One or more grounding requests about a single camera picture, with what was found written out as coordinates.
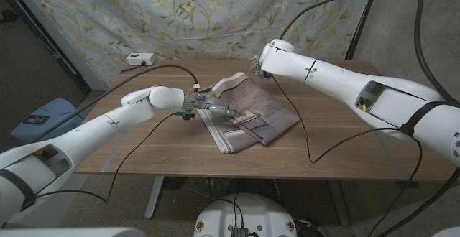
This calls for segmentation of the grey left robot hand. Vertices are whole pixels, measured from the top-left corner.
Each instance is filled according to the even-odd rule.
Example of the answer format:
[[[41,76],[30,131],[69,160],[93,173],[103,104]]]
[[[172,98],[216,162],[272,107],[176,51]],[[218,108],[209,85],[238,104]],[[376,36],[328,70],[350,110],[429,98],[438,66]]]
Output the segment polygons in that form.
[[[227,101],[210,95],[210,90],[200,92],[198,89],[185,96],[182,109],[184,111],[207,110],[211,113],[238,118],[245,116],[245,112]]]

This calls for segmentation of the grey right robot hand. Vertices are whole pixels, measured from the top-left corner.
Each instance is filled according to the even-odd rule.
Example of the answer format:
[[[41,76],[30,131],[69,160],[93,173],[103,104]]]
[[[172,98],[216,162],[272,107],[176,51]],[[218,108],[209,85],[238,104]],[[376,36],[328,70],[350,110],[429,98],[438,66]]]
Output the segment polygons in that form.
[[[259,61],[259,57],[256,55],[254,56],[254,60],[252,61],[249,67],[250,73],[252,73],[256,78],[260,80],[269,80],[272,77],[272,74],[263,70],[262,65]]]

